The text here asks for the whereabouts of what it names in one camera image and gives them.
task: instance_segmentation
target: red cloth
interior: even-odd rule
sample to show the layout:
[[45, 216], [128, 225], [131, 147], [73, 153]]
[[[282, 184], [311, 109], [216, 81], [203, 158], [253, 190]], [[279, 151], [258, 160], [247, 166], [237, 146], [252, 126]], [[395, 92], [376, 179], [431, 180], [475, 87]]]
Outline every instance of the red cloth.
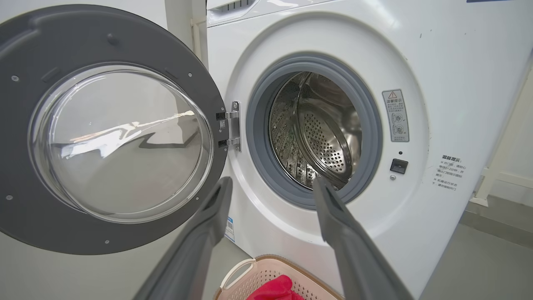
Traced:
[[246, 300], [304, 300], [302, 296], [291, 290], [292, 287], [293, 281], [288, 276], [281, 275], [263, 284]]

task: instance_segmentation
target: laundry basket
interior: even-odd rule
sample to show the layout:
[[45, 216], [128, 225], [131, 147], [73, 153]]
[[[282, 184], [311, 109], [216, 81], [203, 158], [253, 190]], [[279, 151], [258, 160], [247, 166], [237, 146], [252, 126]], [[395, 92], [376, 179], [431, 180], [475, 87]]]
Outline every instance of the laundry basket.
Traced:
[[[241, 268], [249, 265], [239, 277], [228, 282]], [[294, 263], [276, 255], [246, 259], [233, 267], [215, 294], [214, 300], [246, 300], [266, 282], [287, 275], [293, 281], [292, 290], [305, 300], [342, 300], [338, 293]]]

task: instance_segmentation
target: stainless steel drum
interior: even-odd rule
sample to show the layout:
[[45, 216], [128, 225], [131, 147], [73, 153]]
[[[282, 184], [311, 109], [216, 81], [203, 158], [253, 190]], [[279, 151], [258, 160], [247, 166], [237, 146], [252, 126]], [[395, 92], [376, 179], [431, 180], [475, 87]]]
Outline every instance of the stainless steel drum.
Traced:
[[301, 72], [280, 89], [270, 112], [272, 148], [286, 174], [307, 188], [316, 176], [342, 188], [361, 153], [358, 114], [328, 78]]

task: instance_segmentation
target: gray rubber gasket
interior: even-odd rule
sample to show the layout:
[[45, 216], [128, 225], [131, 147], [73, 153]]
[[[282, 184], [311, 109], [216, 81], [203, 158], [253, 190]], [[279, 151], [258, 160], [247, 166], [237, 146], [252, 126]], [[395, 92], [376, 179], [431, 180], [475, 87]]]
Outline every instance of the gray rubber gasket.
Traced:
[[297, 54], [273, 65], [255, 87], [246, 114], [246, 137], [259, 174], [280, 197], [306, 209], [316, 209], [313, 193], [290, 179], [277, 161], [268, 134], [275, 95], [297, 72], [315, 72], [334, 81], [351, 99], [361, 120], [363, 143], [359, 166], [337, 195], [344, 203], [355, 199], [372, 180], [381, 158], [383, 130], [374, 97], [361, 78], [340, 61], [322, 54]]
[[[29, 245], [69, 254], [99, 255], [142, 246], [176, 229], [196, 212], [224, 168], [228, 129], [216, 114], [224, 102], [208, 71], [175, 36], [118, 9], [63, 5], [0, 24], [0, 231]], [[56, 83], [102, 64], [138, 65], [181, 87], [207, 117], [213, 164], [202, 188], [177, 211], [142, 224], [96, 219], [55, 198], [30, 161], [28, 129], [35, 107]]]

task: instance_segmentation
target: blue and white sticker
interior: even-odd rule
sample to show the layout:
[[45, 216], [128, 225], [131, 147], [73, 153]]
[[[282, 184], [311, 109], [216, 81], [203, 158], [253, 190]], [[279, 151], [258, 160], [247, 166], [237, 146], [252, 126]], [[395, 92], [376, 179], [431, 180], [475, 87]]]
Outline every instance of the blue and white sticker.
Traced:
[[235, 231], [233, 231], [233, 219], [228, 217], [228, 223], [226, 224], [226, 232], [224, 233], [228, 239], [235, 243]]

